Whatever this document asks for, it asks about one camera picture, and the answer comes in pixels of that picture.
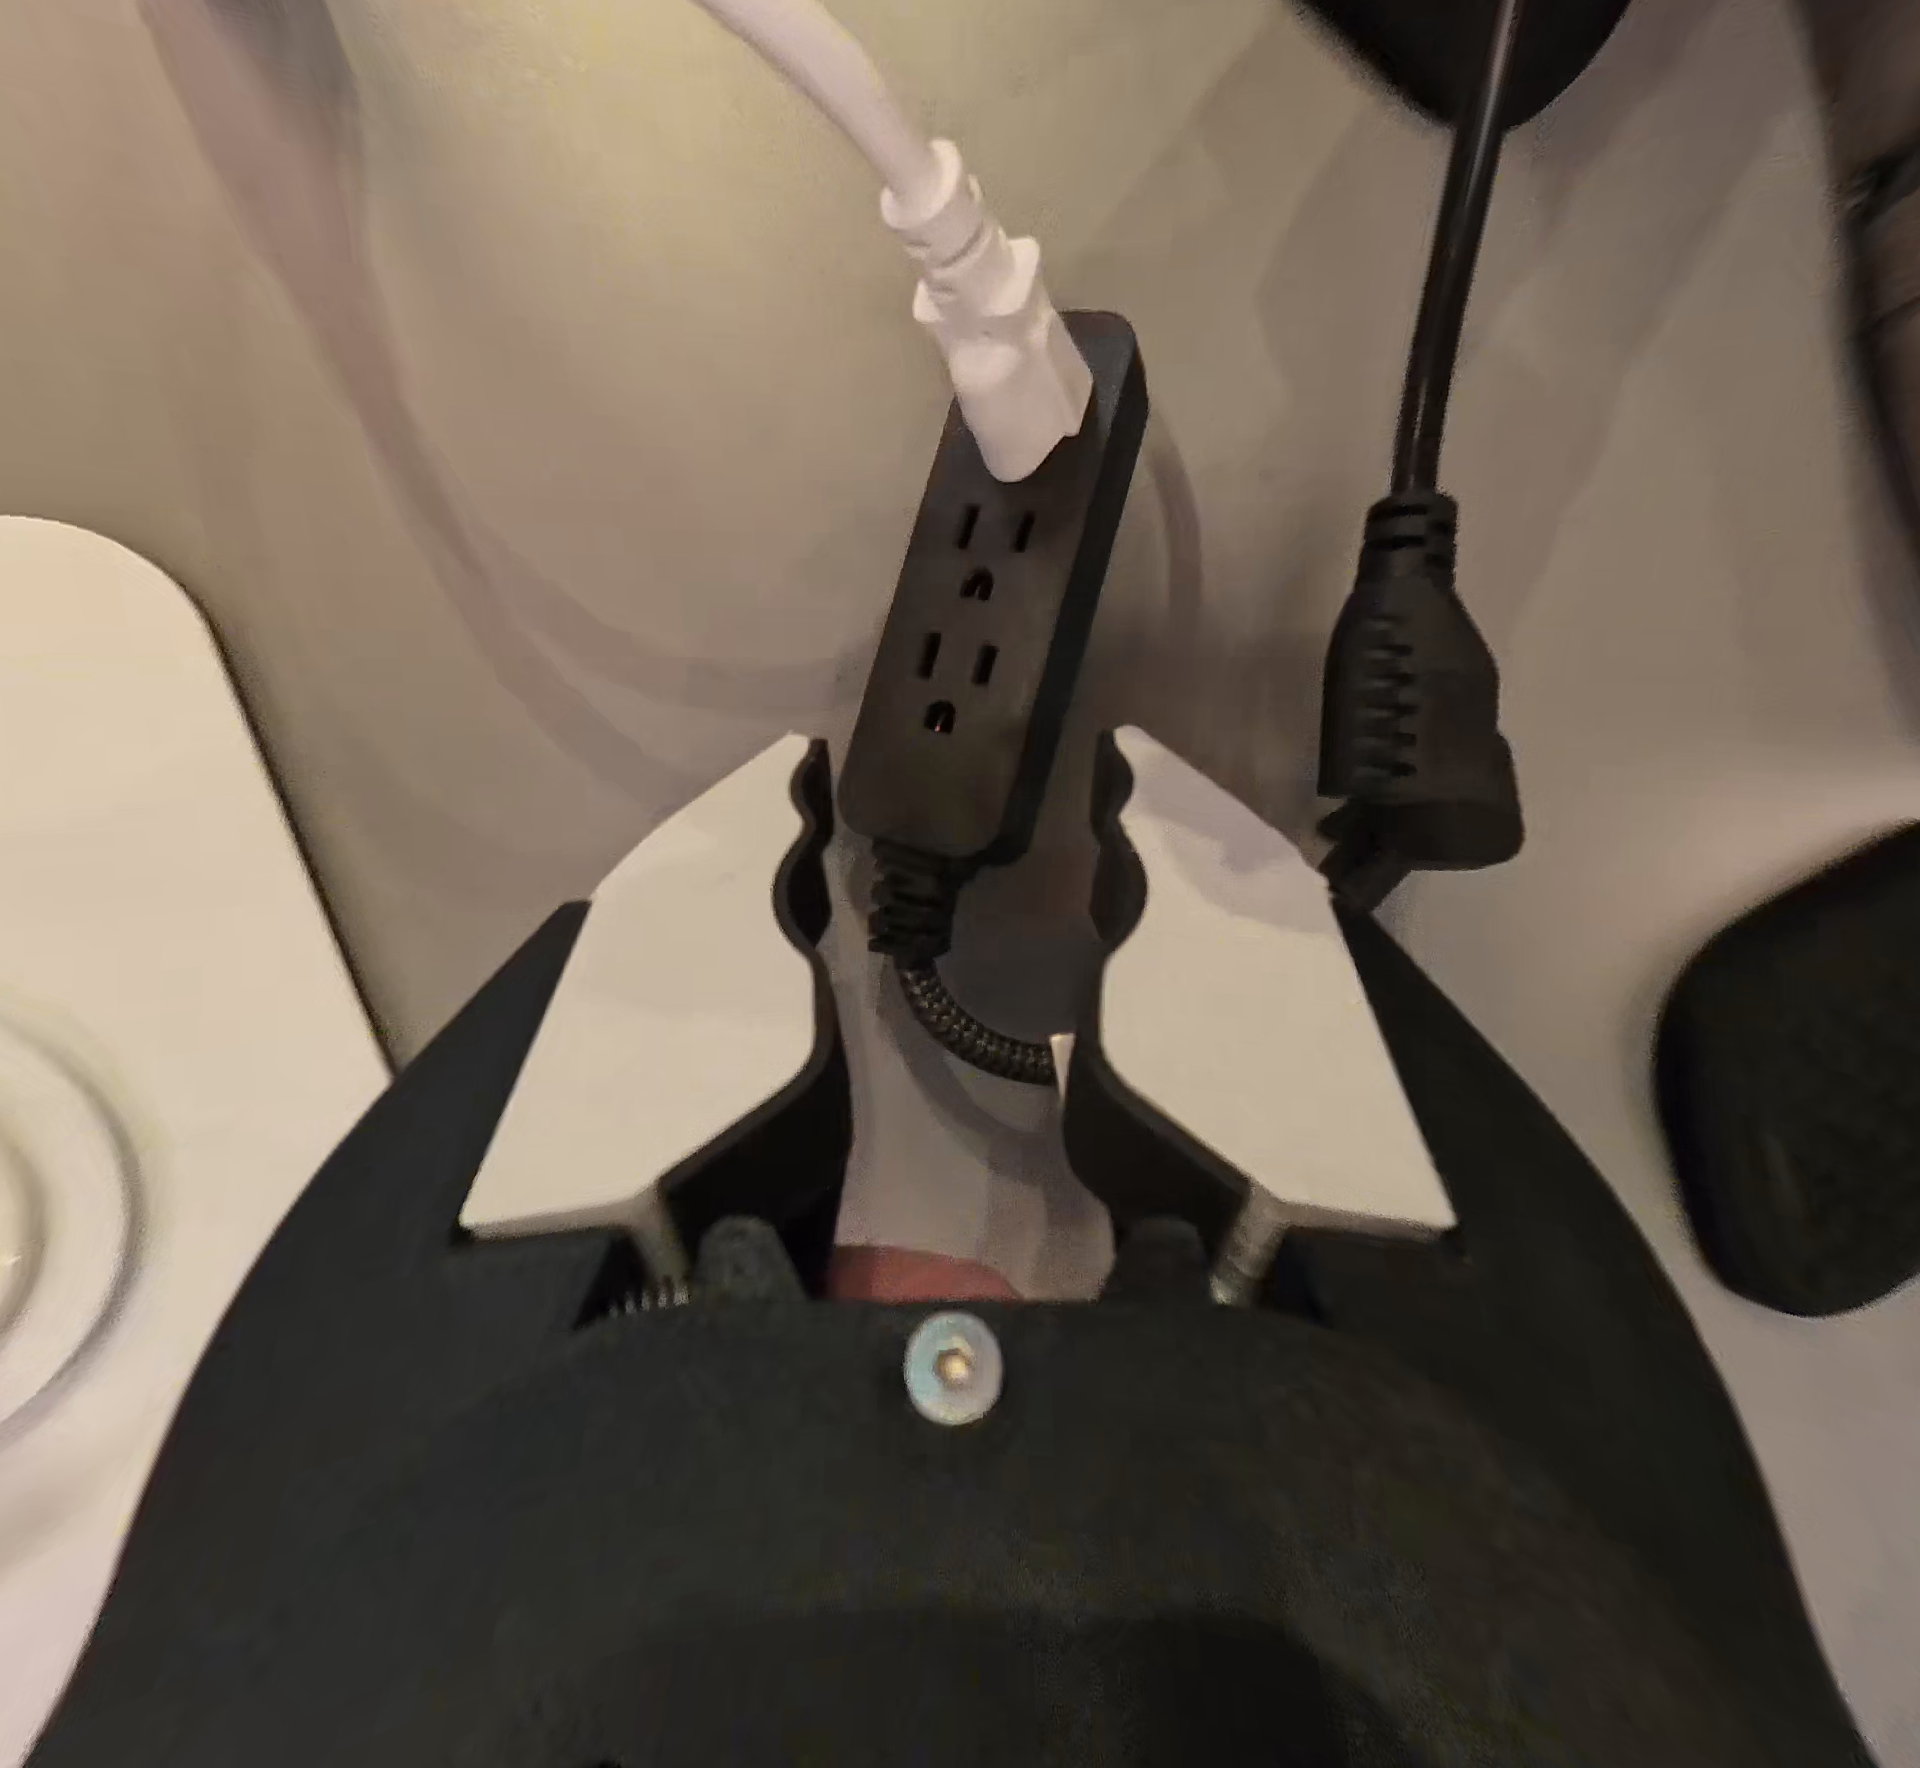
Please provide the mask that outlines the black power strip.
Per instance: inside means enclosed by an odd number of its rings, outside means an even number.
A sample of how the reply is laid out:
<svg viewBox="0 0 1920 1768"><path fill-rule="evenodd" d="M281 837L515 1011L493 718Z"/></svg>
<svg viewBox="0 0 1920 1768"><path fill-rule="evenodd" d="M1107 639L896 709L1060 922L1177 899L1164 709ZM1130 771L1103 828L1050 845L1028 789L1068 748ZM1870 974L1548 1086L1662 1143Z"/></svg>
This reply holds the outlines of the black power strip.
<svg viewBox="0 0 1920 1768"><path fill-rule="evenodd" d="M1095 392L1031 478L996 479L945 412L838 780L876 863L870 944L908 974L952 948L966 883L1031 845L1142 456L1137 330L1068 330Z"/></svg>

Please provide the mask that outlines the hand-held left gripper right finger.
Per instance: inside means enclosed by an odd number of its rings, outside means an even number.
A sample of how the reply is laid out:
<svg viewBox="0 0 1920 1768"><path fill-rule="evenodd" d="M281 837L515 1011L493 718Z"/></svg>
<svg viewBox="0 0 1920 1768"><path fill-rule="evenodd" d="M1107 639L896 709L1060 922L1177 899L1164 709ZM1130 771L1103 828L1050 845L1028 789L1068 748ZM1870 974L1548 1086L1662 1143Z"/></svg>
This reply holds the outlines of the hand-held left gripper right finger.
<svg viewBox="0 0 1920 1768"><path fill-rule="evenodd" d="M1146 730L1103 736L1089 824L1063 1143L1119 1245L1181 1219L1212 1298L1260 1302L1291 1232L1455 1232L1322 870Z"/></svg>

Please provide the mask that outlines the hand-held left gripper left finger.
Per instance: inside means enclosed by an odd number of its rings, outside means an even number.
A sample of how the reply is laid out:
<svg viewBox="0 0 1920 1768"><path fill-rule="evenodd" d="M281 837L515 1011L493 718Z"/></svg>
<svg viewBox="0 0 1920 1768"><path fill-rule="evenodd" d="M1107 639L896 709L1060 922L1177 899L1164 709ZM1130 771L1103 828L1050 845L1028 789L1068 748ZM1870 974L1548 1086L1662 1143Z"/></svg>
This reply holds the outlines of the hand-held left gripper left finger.
<svg viewBox="0 0 1920 1768"><path fill-rule="evenodd" d="M461 1230L621 1232L689 1278L724 1218L771 1225L821 1287L855 1143L821 936L830 748L771 739L590 891Z"/></svg>

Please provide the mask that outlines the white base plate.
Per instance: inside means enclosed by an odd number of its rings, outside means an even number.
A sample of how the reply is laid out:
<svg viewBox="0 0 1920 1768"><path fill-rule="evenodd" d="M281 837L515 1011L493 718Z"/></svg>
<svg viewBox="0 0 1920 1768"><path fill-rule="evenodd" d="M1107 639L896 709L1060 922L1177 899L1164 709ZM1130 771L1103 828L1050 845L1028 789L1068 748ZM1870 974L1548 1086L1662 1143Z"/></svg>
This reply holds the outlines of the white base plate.
<svg viewBox="0 0 1920 1768"><path fill-rule="evenodd" d="M119 1110L146 1191L123 1319L4 1446L4 1762L110 1593L241 1278L388 1059L196 599L127 546L4 519L4 1011Z"/></svg>

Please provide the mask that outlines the black flat angled plug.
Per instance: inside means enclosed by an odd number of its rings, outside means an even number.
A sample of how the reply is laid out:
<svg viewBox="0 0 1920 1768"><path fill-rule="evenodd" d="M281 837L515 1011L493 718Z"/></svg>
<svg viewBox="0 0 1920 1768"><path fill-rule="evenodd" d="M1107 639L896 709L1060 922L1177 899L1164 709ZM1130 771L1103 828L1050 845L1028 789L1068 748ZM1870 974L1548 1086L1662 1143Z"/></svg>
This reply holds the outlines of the black flat angled plug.
<svg viewBox="0 0 1920 1768"><path fill-rule="evenodd" d="M1916 824L1695 948L1651 1098L1693 1240L1734 1293L1836 1319L1916 1278Z"/></svg>

